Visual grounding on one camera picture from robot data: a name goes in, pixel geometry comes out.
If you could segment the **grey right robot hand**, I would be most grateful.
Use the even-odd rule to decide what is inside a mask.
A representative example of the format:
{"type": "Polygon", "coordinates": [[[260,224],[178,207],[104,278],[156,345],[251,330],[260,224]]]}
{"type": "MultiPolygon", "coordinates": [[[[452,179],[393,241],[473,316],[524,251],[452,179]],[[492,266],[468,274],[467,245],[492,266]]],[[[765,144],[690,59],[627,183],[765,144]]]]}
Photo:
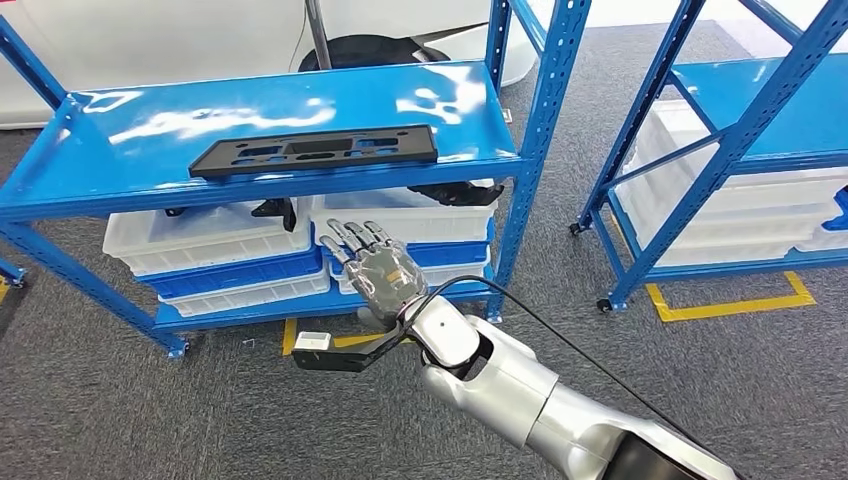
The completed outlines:
{"type": "Polygon", "coordinates": [[[374,221],[360,225],[330,218],[327,225],[334,234],[323,235],[319,241],[365,300],[368,309],[359,312],[360,318],[384,331],[394,329],[404,309],[427,293],[423,271],[405,244],[374,221]]]}

